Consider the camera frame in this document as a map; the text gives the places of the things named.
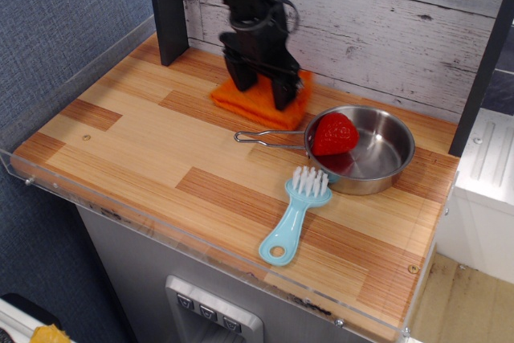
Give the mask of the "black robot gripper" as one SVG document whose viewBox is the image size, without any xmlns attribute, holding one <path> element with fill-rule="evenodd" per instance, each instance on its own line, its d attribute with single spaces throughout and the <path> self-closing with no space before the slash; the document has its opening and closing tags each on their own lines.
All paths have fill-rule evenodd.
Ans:
<svg viewBox="0 0 514 343">
<path fill-rule="evenodd" d="M 220 34 L 226 68 L 235 87 L 245 92 L 258 74 L 271 79 L 275 108 L 283 111 L 295 98 L 300 65 L 287 49 L 288 0 L 223 0 L 232 32 Z"/>
</svg>

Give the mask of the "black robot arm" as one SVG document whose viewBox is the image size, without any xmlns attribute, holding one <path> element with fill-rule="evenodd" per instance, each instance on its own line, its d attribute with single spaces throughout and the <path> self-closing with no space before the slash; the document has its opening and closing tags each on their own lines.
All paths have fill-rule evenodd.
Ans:
<svg viewBox="0 0 514 343">
<path fill-rule="evenodd" d="M 236 88 L 253 88 L 259 75 L 271 81 L 273 103 L 284 110 L 295 98 L 300 65 L 287 49 L 291 30 L 288 0 L 222 0 L 229 9 L 231 32 L 223 32 L 226 67 Z"/>
</svg>

